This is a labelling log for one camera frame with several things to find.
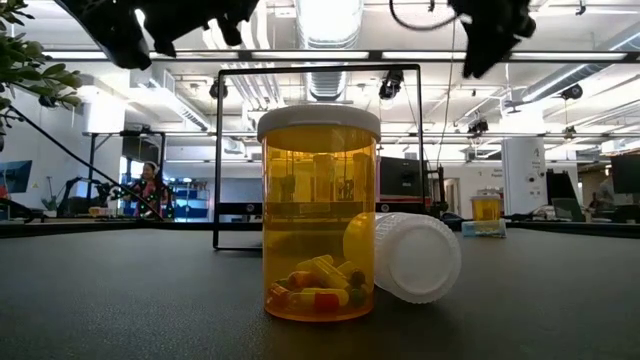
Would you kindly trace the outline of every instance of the green leaves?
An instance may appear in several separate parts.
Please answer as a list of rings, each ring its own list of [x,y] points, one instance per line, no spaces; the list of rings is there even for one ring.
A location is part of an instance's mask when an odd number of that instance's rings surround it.
[[[82,104],[82,99],[80,99],[79,97],[75,96],[75,95],[66,95],[60,98],[60,101],[65,102],[67,104],[73,105],[73,106],[79,106],[80,104]]]
[[[42,56],[42,45],[37,41],[28,41],[27,47],[24,49],[25,55],[30,58],[37,58]]]
[[[31,66],[24,66],[18,69],[18,75],[25,80],[39,81],[42,80],[42,75]]]
[[[43,95],[43,96],[54,96],[56,93],[55,89],[52,89],[46,86],[41,86],[41,85],[31,85],[27,87],[27,89],[30,91],[33,91],[38,95]]]
[[[55,64],[55,65],[49,66],[45,71],[43,71],[42,76],[55,75],[66,68],[67,68],[67,65],[65,64]]]
[[[44,48],[39,42],[24,40],[25,34],[12,37],[6,33],[7,24],[24,25],[18,16],[30,20],[34,18],[20,11],[27,7],[24,1],[0,2],[0,94],[8,97],[0,97],[0,109],[11,105],[6,90],[10,91],[11,97],[15,97],[14,87],[40,96],[38,101],[43,106],[80,105],[82,99],[77,96],[78,93],[66,90],[82,86],[79,71],[67,71],[65,64],[46,64],[52,58],[42,53]]]
[[[8,108],[9,105],[11,105],[11,100],[0,98],[0,110]]]

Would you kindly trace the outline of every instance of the computer monitor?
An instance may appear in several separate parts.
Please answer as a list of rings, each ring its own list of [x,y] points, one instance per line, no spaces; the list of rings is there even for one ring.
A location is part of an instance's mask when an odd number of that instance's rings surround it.
[[[425,172],[424,195],[429,196],[426,161],[423,170]],[[420,197],[420,161],[381,157],[380,195]]]
[[[611,157],[611,176],[616,194],[640,193],[640,155]]]
[[[0,186],[10,193],[27,192],[33,161],[10,161],[0,163]]]

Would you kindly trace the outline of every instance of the small pill bottle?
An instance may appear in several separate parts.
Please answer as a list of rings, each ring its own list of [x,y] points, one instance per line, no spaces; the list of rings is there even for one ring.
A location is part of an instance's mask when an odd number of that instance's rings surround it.
[[[260,119],[258,140],[266,311],[309,322],[368,313],[380,120],[347,106],[290,106]]]

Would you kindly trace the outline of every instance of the woman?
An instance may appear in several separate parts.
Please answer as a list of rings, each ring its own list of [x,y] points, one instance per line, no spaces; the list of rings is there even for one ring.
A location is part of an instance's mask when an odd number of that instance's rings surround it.
[[[162,204],[167,204],[169,199],[169,192],[167,191],[166,185],[162,182],[162,179],[156,176],[157,169],[158,166],[153,162],[149,161],[144,163],[140,180],[137,180],[131,187],[133,192],[138,194],[138,196],[156,210],[158,209],[157,189],[161,189],[162,191]],[[131,196],[125,196],[123,199],[130,201]],[[134,216],[146,217],[150,214],[152,214],[151,210],[149,210],[145,204],[138,201]]]

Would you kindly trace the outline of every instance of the desk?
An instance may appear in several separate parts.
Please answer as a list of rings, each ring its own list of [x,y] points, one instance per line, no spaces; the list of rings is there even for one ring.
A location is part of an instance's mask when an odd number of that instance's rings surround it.
[[[246,246],[259,233],[221,233]],[[431,305],[382,290],[361,319],[262,309],[259,253],[211,232],[126,230],[0,240],[3,359],[640,358],[640,240],[509,229],[462,239]]]

